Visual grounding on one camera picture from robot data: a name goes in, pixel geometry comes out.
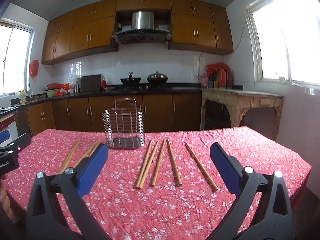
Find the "person's left hand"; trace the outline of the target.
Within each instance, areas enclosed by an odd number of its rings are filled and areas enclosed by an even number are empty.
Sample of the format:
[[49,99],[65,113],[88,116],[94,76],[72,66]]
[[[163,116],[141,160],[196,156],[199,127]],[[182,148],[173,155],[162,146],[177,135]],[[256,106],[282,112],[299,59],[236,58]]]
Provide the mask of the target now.
[[10,220],[13,220],[14,214],[13,214],[13,211],[10,207],[10,199],[7,195],[7,191],[6,191],[5,185],[3,183],[4,178],[5,178],[4,176],[1,177],[0,202],[1,202],[1,206],[3,207],[3,210],[6,213],[7,217]]

